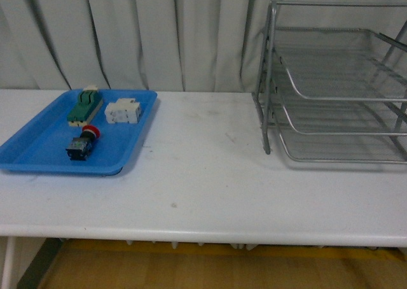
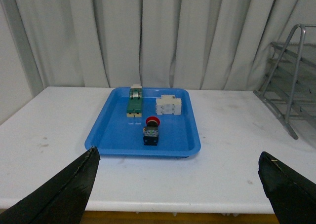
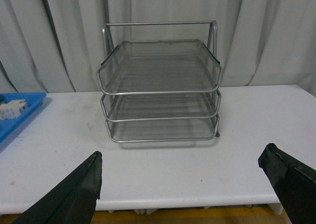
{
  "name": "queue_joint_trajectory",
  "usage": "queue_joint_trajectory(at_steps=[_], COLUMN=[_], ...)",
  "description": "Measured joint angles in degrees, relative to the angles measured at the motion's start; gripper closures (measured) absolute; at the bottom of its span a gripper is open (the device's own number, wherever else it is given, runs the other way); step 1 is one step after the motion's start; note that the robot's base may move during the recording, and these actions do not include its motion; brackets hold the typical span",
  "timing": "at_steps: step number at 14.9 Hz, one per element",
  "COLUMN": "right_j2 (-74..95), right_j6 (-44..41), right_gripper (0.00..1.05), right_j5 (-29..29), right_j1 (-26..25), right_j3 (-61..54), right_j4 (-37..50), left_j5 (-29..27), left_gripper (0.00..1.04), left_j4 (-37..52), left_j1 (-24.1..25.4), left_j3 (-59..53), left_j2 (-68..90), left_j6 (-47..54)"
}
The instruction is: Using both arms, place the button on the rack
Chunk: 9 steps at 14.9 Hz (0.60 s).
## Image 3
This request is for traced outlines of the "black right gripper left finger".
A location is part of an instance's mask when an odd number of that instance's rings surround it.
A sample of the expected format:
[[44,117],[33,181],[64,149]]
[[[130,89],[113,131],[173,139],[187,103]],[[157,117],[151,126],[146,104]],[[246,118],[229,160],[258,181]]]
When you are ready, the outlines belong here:
[[102,154],[94,152],[14,224],[89,224],[100,198]]

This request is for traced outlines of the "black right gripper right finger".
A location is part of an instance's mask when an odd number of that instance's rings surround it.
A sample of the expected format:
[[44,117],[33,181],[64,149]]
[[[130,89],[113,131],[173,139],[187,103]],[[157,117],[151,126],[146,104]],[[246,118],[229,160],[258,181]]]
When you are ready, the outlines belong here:
[[266,145],[258,158],[279,201],[293,224],[316,222],[316,171],[280,150]]

